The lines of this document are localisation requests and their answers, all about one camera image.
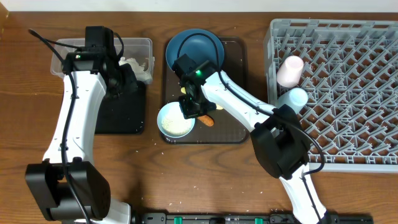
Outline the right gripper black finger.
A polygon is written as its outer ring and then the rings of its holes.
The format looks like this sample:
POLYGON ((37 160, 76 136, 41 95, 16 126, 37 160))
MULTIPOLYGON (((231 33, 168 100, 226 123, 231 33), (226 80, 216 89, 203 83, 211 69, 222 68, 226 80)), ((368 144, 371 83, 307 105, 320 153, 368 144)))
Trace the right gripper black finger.
POLYGON ((216 104, 205 100, 200 103, 200 115, 207 115, 209 111, 216 110, 216 104))
POLYGON ((199 116, 199 104, 190 95, 179 96, 178 102, 185 119, 199 116))

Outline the cream plastic spoon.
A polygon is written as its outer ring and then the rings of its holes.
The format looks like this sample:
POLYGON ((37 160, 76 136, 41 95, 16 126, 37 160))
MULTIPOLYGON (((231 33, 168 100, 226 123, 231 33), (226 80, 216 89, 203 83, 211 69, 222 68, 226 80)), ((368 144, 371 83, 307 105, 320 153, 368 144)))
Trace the cream plastic spoon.
MULTIPOLYGON (((185 95, 186 91, 185 91, 185 87, 181 87, 180 91, 185 95)), ((220 105, 216 105, 216 109, 217 110, 223 110, 224 108, 222 108, 220 105)))

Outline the orange carrot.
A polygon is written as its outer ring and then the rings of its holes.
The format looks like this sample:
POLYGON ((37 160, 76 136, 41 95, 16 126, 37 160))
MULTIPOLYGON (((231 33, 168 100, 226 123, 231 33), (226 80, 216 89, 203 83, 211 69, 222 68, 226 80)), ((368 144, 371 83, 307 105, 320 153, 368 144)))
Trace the orange carrot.
POLYGON ((199 116, 197 119, 209 127, 212 127, 215 124, 213 118, 208 115, 199 116))

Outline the light blue bowl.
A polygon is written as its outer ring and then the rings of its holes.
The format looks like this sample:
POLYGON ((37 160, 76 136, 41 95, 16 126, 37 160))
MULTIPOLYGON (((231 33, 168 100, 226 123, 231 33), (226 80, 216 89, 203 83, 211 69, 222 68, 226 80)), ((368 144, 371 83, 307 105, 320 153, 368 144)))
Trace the light blue bowl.
POLYGON ((157 125, 161 133, 170 138, 186 136, 195 125, 194 118, 185 119, 179 102, 170 102, 158 112, 157 125))

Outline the dark blue plate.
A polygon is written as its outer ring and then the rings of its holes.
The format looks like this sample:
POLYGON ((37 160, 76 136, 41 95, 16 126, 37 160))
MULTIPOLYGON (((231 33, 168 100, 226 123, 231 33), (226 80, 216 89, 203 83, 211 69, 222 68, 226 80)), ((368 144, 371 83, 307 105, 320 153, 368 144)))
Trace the dark blue plate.
POLYGON ((203 29, 184 30, 171 38, 165 51, 165 58, 169 68, 172 68, 174 61, 176 61, 178 49, 183 40, 192 34, 193 36, 187 39, 182 45, 180 56, 187 54, 198 65, 207 60, 217 64, 215 53, 217 50, 218 65, 221 68, 224 61, 223 44, 216 35, 203 29))

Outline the pink cup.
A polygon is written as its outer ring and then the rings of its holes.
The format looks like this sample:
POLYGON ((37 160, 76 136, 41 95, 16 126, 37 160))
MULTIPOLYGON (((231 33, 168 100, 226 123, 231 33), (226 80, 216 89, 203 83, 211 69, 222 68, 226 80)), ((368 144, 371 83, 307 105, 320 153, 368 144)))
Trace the pink cup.
POLYGON ((286 88, 299 84, 303 72, 304 61, 295 55, 287 57, 277 72, 277 83, 286 88))

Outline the light blue cup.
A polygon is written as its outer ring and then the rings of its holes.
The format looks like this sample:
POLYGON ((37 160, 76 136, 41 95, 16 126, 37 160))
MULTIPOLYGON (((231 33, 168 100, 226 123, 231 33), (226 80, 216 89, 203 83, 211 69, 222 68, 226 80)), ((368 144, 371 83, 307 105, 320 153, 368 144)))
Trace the light blue cup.
POLYGON ((287 105, 292 108, 296 114, 299 114, 307 102, 307 92, 301 88, 293 88, 278 98, 277 107, 280 108, 287 105))

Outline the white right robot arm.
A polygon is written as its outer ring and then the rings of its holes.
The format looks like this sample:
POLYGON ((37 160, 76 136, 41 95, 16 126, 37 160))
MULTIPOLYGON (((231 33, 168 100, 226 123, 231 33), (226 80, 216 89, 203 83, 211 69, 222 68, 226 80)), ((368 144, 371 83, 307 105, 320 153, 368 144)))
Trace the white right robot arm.
POLYGON ((300 223, 326 223, 326 208, 310 178, 314 171, 308 151, 314 140, 303 131, 292 108, 258 100, 210 61, 199 65, 183 55, 172 70, 185 89, 178 99, 185 118, 222 107, 250 132, 258 163, 282 182, 294 217, 300 223))

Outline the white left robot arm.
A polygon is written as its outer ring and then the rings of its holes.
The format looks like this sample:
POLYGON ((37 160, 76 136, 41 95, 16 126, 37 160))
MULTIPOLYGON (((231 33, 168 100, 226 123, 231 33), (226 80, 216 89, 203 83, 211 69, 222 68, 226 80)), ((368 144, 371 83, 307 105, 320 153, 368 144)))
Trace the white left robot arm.
POLYGON ((135 89, 134 72, 93 52, 67 54, 62 69, 57 127, 43 161, 27 166, 27 186, 48 221, 132 223, 131 206, 111 197, 108 181, 94 166, 93 141, 107 88, 135 89))

